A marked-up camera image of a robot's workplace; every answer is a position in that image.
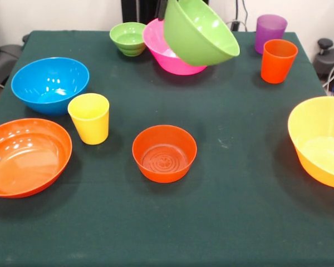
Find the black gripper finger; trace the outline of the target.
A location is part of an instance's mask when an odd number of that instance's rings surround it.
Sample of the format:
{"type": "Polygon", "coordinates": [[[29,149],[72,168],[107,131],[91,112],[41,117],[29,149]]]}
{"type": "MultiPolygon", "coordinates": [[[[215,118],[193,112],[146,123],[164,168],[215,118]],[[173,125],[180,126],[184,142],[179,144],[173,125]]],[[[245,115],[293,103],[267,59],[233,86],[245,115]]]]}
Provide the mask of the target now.
{"type": "Polygon", "coordinates": [[[163,20],[166,11],[166,0],[157,0],[155,17],[158,20],[163,20]]]}

